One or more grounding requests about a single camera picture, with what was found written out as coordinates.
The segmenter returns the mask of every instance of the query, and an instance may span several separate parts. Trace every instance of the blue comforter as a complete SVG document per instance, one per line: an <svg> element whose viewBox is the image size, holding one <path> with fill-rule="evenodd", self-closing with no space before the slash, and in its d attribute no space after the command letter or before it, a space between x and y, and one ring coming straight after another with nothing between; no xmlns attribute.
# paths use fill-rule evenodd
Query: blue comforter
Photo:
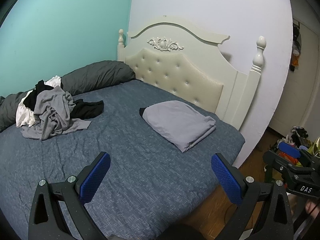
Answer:
<svg viewBox="0 0 320 240"><path fill-rule="evenodd" d="M74 97L100 101L104 112L88 130L49 138L23 138L20 129L0 133L0 208L22 240L28 239L28 221L36 185L77 175L101 152L111 156L111 168L86 208L100 230L109 236L151 239L186 216L216 187L211 156L221 152L233 163L244 138L231 125L212 116L216 130L192 149L181 153L139 116L139 108L176 96L133 80ZM66 207L66 221L80 239Z"/></svg>

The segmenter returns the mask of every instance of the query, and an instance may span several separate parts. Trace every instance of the blue gripper pad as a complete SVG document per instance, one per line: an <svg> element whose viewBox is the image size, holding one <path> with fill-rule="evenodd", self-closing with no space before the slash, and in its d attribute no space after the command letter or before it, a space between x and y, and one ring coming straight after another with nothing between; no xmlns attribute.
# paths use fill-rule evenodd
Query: blue gripper pad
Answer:
<svg viewBox="0 0 320 240"><path fill-rule="evenodd" d="M216 154L211 157L211 168L218 178L224 192L227 194L230 202L240 206L242 203L241 187L232 176L229 169Z"/></svg>
<svg viewBox="0 0 320 240"><path fill-rule="evenodd" d="M286 153L287 155L290 155L293 158L300 158L301 157L301 153L298 149L291 147L289 144L285 143L285 142L281 142L278 145L279 150Z"/></svg>
<svg viewBox="0 0 320 240"><path fill-rule="evenodd" d="M110 155L104 152L98 163L92 168L89 175L80 186L79 200L83 205L92 200L103 178L107 174L110 164Z"/></svg>

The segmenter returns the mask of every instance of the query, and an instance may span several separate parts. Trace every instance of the bedpost finial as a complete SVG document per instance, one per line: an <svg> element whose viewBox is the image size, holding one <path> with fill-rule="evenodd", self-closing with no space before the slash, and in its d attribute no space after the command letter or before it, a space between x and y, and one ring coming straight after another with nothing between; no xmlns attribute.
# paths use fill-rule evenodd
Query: bedpost finial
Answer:
<svg viewBox="0 0 320 240"><path fill-rule="evenodd" d="M123 44L123 29L119 30L119 39L118 39L118 44Z"/></svg>
<svg viewBox="0 0 320 240"><path fill-rule="evenodd" d="M266 46L267 46L266 38L263 36L260 36L257 40L257 47L262 48L264 50Z"/></svg>
<svg viewBox="0 0 320 240"><path fill-rule="evenodd" d="M253 58L252 70L261 73L261 68L263 66L263 51L267 46L265 37L260 36L257 40L257 54Z"/></svg>

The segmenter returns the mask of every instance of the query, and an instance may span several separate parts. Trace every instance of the turquoise wall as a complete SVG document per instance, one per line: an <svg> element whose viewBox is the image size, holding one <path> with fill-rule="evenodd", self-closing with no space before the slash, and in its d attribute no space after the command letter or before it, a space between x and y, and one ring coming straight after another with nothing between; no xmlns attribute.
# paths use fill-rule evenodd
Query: turquoise wall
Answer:
<svg viewBox="0 0 320 240"><path fill-rule="evenodd" d="M117 59L131 0L18 0L0 28L0 95Z"/></svg>

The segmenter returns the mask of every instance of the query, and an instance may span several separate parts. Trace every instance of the tufted headboard panel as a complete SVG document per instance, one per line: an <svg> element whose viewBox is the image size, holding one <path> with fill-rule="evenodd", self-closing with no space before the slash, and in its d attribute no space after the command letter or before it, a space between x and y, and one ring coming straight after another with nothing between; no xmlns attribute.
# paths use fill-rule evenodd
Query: tufted headboard panel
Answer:
<svg viewBox="0 0 320 240"><path fill-rule="evenodd" d="M142 49L125 59L136 78L186 101L215 112L223 84L208 78L182 54L163 54Z"/></svg>

